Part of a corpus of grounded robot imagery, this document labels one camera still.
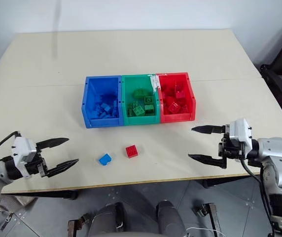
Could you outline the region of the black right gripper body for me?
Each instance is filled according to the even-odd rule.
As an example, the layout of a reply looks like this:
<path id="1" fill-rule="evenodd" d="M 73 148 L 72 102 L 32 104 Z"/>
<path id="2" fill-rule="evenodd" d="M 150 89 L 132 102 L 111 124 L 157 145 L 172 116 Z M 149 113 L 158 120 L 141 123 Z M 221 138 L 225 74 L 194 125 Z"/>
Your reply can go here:
<path id="1" fill-rule="evenodd" d="M 218 145 L 218 156 L 229 159 L 246 159 L 244 142 L 230 139 L 228 133 L 224 133 Z"/>

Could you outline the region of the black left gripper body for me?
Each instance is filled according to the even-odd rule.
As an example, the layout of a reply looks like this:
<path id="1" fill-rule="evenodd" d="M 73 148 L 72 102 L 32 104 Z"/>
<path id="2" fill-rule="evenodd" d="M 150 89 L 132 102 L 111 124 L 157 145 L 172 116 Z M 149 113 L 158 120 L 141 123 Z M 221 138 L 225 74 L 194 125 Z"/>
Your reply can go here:
<path id="1" fill-rule="evenodd" d="M 32 174 L 40 174 L 41 177 L 48 176 L 47 164 L 40 153 L 36 153 L 31 162 L 25 164 L 27 172 Z"/>

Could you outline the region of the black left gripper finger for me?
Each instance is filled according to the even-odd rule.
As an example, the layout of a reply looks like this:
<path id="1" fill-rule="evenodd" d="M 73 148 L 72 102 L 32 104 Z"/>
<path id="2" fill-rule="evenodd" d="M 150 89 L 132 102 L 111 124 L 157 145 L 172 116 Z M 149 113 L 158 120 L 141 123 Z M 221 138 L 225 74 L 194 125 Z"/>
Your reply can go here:
<path id="1" fill-rule="evenodd" d="M 69 138 L 52 138 L 36 143 L 38 151 L 46 148 L 53 148 L 67 142 Z"/>
<path id="2" fill-rule="evenodd" d="M 71 168 L 78 161 L 79 161 L 79 159 L 73 159 L 73 160 L 68 160 L 68 161 L 65 161 L 63 163 L 60 163 L 56 167 L 49 169 L 49 170 L 46 170 L 45 176 L 53 177 L 55 175 L 58 175 L 58 174 L 60 174 L 64 171 L 68 170 L 69 168 Z"/>

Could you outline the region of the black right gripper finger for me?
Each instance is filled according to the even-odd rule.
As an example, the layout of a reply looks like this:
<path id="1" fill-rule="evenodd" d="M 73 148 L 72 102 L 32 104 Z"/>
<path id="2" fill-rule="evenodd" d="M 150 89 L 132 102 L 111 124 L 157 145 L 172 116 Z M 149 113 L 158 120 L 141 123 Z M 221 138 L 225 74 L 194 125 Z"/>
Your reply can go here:
<path id="1" fill-rule="evenodd" d="M 212 134 L 212 133 L 228 133 L 230 126 L 223 125 L 223 126 L 215 126 L 215 125 L 203 125 L 203 126 L 196 126 L 191 128 L 192 131 L 203 133 L 203 134 Z"/>
<path id="2" fill-rule="evenodd" d="M 222 169 L 227 168 L 227 159 L 226 158 L 215 159 L 215 158 L 212 158 L 211 156 L 191 155 L 191 154 L 188 154 L 188 156 L 192 158 L 193 160 L 206 164 L 206 165 L 217 166 Z"/>

